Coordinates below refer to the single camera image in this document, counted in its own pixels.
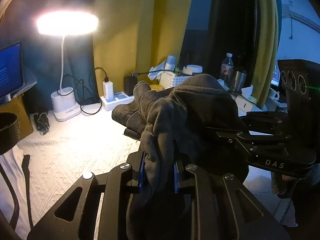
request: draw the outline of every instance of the cardboard box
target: cardboard box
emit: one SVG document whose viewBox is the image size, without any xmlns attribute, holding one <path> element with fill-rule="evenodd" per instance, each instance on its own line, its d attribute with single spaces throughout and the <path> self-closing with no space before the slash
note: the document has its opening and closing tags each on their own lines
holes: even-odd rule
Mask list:
<svg viewBox="0 0 320 240">
<path fill-rule="evenodd" d="M 30 121 L 30 117 L 23 105 L 22 96 L 23 94 L 11 99 L 9 103 L 0 107 L 0 113 L 8 112 L 14 113 L 18 116 L 20 125 L 20 140 L 33 133 L 33 127 Z"/>
</svg>

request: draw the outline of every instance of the white bedsheet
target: white bedsheet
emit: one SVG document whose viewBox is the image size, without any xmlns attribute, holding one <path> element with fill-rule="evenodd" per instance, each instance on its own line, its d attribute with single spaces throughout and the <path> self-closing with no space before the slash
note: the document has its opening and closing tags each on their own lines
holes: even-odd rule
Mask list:
<svg viewBox="0 0 320 240">
<path fill-rule="evenodd" d="M 84 110 L 95 112 L 99 104 Z M 34 224 L 85 172 L 109 172 L 138 150 L 140 142 L 123 135 L 124 126 L 111 119 L 111 111 L 95 115 L 79 114 L 57 122 L 48 114 L 50 131 L 42 136 L 36 130 L 18 143 L 30 158 L 30 202 Z"/>
<path fill-rule="evenodd" d="M 14 146 L 12 149 L 0 156 L 0 164 L 11 183 L 19 204 L 19 217 L 15 232 L 21 239 L 25 240 L 27 239 L 27 236 L 30 232 L 30 223 L 26 198 L 26 181 L 22 170 L 22 162 L 23 151 L 20 150 L 17 146 Z M 14 201 L 8 185 L 1 174 L 0 210 L 6 220 L 10 222 L 14 212 Z"/>
</svg>

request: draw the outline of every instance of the black glove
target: black glove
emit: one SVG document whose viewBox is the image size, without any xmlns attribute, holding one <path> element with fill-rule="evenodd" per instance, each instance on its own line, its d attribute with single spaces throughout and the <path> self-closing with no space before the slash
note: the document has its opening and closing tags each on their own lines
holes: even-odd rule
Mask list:
<svg viewBox="0 0 320 240">
<path fill-rule="evenodd" d="M 35 114 L 33 118 L 35 120 L 37 130 L 40 132 L 41 135 L 45 135 L 47 132 L 49 132 L 50 125 L 47 108 L 40 106 L 38 108 L 38 114 Z"/>
</svg>

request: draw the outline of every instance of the white basket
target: white basket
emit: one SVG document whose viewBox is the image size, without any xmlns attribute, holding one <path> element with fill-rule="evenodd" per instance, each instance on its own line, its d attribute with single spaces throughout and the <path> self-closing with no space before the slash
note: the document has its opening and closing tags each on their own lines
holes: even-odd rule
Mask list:
<svg viewBox="0 0 320 240">
<path fill-rule="evenodd" d="M 161 74 L 160 85 L 163 86 L 164 89 L 175 87 L 180 85 L 183 81 L 191 76 L 177 76 L 173 72 L 164 71 Z"/>
</svg>

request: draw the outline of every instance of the yellow curtain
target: yellow curtain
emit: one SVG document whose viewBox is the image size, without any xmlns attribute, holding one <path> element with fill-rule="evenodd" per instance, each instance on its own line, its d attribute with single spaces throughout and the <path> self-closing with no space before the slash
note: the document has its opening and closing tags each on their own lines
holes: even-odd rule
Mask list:
<svg viewBox="0 0 320 240">
<path fill-rule="evenodd" d="M 191 0 L 96 0 L 95 67 L 123 91 L 123 78 L 146 72 L 168 55 L 179 59 Z M 99 95 L 104 73 L 96 71 Z"/>
<path fill-rule="evenodd" d="M 267 99 L 278 48 L 278 11 L 276 0 L 259 0 L 260 36 L 252 78 L 250 101 L 261 109 Z"/>
</svg>

